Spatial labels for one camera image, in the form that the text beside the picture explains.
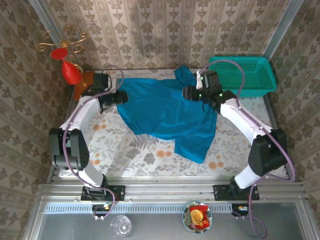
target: patterned wallpaper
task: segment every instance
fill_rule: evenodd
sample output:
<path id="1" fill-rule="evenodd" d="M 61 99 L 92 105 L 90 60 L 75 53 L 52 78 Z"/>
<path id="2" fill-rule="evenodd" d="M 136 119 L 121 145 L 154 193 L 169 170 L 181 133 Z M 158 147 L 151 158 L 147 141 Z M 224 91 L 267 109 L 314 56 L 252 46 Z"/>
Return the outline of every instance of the patterned wallpaper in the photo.
<path id="1" fill-rule="evenodd" d="M 62 30 L 91 35 L 87 70 L 203 66 L 213 55 L 261 55 L 289 0 L 43 0 Z"/>
<path id="2" fill-rule="evenodd" d="M 59 62 L 35 51 L 43 32 L 28 1 L 0 0 L 0 239 L 22 237 L 70 100 Z"/>
<path id="3" fill-rule="evenodd" d="M 277 122 L 320 226 L 320 0 L 305 0 L 272 57 Z"/>

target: teal cloth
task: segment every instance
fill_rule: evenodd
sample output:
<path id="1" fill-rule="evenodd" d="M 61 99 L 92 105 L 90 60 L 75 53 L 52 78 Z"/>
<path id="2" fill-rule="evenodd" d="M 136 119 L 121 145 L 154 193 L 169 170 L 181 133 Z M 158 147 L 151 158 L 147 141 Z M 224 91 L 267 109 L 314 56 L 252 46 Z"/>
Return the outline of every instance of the teal cloth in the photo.
<path id="1" fill-rule="evenodd" d="M 128 102 L 117 110 L 134 134 L 175 140 L 176 154 L 201 164 L 215 137 L 217 114 L 182 96 L 185 86 L 196 85 L 187 67 L 174 74 L 176 79 L 125 78 L 120 90 L 128 94 Z"/>

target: floral tablecloth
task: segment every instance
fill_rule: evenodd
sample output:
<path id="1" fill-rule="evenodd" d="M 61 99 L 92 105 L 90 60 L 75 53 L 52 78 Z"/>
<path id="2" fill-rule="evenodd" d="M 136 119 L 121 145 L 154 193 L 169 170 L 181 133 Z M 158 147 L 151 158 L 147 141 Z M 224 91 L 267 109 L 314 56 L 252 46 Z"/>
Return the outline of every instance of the floral tablecloth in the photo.
<path id="1" fill-rule="evenodd" d="M 106 71 L 120 78 L 119 71 Z M 174 70 L 124 70 L 126 78 L 175 79 Z M 262 97 L 244 98 L 242 104 L 258 119 L 270 125 Z M 90 152 L 90 162 L 106 176 L 213 176 L 231 177 L 248 164 L 250 144 L 246 137 L 226 118 L 218 115 L 214 140 L 204 163 L 198 164 L 176 153 L 174 140 L 142 134 L 135 135 L 111 107 L 97 113 L 84 133 Z M 273 172 L 286 176 L 281 167 Z M 60 177 L 71 174 L 60 170 Z"/>

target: green plastic basket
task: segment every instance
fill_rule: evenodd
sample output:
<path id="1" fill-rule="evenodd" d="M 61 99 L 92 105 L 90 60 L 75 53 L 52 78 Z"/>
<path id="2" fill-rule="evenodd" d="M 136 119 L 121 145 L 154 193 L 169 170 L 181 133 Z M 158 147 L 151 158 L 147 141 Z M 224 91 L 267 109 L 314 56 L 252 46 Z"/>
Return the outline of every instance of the green plastic basket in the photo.
<path id="1" fill-rule="evenodd" d="M 262 56 L 213 56 L 209 63 L 228 59 L 239 64 L 245 74 L 245 84 L 240 97 L 262 97 L 277 89 L 275 76 L 268 60 Z M 218 73 L 220 84 L 224 91 L 230 90 L 234 94 L 242 83 L 239 69 L 230 62 L 217 62 L 209 67 Z"/>

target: decorative plate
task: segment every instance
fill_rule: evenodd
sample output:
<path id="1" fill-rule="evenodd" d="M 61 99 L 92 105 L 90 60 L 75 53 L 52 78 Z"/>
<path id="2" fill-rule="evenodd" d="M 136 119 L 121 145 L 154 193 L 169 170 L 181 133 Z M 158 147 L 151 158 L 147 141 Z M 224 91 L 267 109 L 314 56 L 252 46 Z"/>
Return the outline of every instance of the decorative plate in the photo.
<path id="1" fill-rule="evenodd" d="M 195 227 L 192 226 L 192 222 L 191 222 L 191 215 L 190 215 L 190 207 L 193 206 L 198 206 L 198 205 L 205 205 L 203 202 L 199 202 L 199 201 L 193 201 L 190 202 L 184 209 L 183 213 L 182 213 L 182 221 L 183 221 L 183 225 L 185 226 L 185 228 L 193 234 L 203 234 L 205 232 L 207 232 L 212 225 L 212 213 L 211 210 L 208 208 L 208 210 L 206 211 L 206 216 L 209 220 L 210 226 L 204 228 L 204 229 L 197 229 Z"/>

